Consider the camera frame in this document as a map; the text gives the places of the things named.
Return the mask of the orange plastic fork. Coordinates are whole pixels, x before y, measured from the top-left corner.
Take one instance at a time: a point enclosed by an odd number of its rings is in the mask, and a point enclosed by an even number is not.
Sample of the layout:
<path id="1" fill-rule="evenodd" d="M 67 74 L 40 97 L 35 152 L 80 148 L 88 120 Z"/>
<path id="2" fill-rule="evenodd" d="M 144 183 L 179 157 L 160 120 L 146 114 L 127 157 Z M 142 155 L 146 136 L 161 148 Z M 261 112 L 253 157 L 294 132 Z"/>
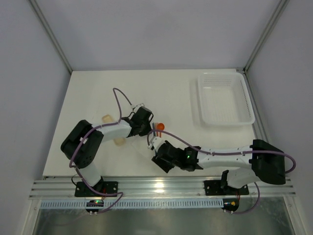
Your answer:
<path id="1" fill-rule="evenodd" d="M 155 132 L 154 132 L 154 136 L 157 136 L 158 137 L 158 123 L 157 122 L 154 122 L 154 129 L 155 129 Z"/>

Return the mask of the orange plastic spoon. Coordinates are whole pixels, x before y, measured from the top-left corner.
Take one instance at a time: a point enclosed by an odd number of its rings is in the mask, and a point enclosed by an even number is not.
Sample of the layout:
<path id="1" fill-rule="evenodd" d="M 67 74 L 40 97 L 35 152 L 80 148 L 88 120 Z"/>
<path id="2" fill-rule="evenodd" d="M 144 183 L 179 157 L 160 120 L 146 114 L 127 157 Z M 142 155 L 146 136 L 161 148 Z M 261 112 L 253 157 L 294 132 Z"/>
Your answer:
<path id="1" fill-rule="evenodd" d="M 157 129 L 156 135 L 161 138 L 161 134 L 162 134 L 161 131 L 165 129 L 165 125 L 163 123 L 158 123 L 156 126 L 156 129 Z"/>

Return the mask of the white paper napkin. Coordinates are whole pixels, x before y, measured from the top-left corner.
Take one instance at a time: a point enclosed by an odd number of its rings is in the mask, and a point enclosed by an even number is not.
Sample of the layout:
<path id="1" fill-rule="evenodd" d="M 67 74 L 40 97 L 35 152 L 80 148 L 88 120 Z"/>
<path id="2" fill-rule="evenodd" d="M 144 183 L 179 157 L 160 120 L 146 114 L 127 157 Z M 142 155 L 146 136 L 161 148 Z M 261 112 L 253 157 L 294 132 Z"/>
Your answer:
<path id="1" fill-rule="evenodd" d="M 154 149 L 151 150 L 148 148 L 146 136 L 133 137 L 131 141 L 131 146 L 141 157 L 144 157 L 146 159 L 151 160 L 156 155 L 156 151 Z"/>

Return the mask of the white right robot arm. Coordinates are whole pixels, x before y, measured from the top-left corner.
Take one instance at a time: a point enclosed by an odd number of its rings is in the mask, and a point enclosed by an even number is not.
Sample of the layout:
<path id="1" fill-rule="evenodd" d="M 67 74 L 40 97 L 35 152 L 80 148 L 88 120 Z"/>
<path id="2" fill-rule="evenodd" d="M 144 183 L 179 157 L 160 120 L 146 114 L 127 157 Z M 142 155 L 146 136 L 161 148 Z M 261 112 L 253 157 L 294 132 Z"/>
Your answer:
<path id="1" fill-rule="evenodd" d="M 214 150 L 200 146 L 176 148 L 167 140 L 153 137 L 148 148 L 155 152 L 153 162 L 165 172 L 175 167 L 189 172 L 226 168 L 221 175 L 224 191 L 258 181 L 271 185 L 286 182 L 284 152 L 263 140 L 253 140 L 252 145 L 237 149 Z"/>

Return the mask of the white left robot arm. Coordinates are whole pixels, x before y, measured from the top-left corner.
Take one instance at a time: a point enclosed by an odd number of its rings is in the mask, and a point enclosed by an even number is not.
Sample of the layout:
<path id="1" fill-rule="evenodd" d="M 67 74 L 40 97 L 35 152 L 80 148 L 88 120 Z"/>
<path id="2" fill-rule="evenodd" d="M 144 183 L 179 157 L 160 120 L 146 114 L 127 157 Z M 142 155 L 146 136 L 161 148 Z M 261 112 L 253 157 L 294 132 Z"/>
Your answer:
<path id="1" fill-rule="evenodd" d="M 147 135 L 152 129 L 150 123 L 153 117 L 152 111 L 140 106 L 118 122 L 96 126 L 81 120 L 61 144 L 61 151 L 70 160 L 69 167 L 78 170 L 82 181 L 94 187 L 102 180 L 93 163 L 100 144 L 118 138 Z"/>

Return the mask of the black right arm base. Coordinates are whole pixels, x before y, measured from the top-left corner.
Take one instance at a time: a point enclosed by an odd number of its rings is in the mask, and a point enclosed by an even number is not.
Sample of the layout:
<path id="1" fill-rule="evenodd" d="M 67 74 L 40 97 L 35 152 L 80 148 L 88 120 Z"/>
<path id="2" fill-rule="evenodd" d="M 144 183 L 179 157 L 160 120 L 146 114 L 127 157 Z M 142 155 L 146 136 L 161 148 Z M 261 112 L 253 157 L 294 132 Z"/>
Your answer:
<path id="1" fill-rule="evenodd" d="M 239 196 L 239 195 L 249 195 L 249 190 L 247 185 L 242 186 L 241 188 L 232 188 L 228 185 L 227 176 L 229 170 L 225 170 L 222 173 L 220 180 L 205 180 L 204 190 L 206 196 Z"/>

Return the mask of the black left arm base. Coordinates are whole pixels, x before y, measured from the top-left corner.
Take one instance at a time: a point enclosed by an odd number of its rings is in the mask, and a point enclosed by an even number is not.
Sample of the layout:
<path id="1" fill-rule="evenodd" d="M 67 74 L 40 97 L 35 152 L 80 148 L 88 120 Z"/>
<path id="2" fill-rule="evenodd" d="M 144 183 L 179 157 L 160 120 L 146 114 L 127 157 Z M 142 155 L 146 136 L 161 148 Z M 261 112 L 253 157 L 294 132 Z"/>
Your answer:
<path id="1" fill-rule="evenodd" d="M 101 179 L 90 189 L 82 180 L 75 184 L 75 197 L 116 197 L 118 193 L 117 181 L 104 181 Z"/>

